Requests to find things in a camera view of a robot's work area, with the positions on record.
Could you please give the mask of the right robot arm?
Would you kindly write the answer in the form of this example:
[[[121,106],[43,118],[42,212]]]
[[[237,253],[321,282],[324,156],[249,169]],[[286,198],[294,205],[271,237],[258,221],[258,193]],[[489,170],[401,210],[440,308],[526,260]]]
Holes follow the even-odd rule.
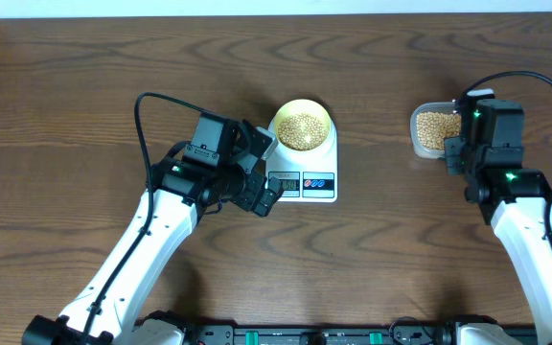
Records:
[[[462,97],[459,135],[445,141],[448,172],[464,176],[477,205],[514,265],[540,344],[552,344],[552,187],[522,166],[524,112],[492,95]]]

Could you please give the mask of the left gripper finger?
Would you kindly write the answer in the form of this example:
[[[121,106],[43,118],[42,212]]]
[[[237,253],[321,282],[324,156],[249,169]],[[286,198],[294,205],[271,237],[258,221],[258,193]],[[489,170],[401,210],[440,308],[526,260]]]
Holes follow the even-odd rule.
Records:
[[[267,217],[283,192],[284,187],[281,180],[276,177],[270,177],[267,180],[267,186],[261,191],[258,201],[251,211],[259,217]]]
[[[253,126],[248,121],[241,122],[240,166],[251,173],[260,160],[265,161],[276,149],[276,137],[267,129]]]

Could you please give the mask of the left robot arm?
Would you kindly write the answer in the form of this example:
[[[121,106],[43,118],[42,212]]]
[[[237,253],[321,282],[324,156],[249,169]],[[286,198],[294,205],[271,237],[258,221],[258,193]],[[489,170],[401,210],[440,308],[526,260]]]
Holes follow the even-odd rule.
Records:
[[[133,220],[98,273],[56,319],[37,315],[22,343],[181,344],[185,331],[167,320],[136,322],[174,251],[200,219],[226,202],[265,217],[281,182],[255,167],[276,137],[250,123],[202,115],[191,141],[175,144],[151,166]]]

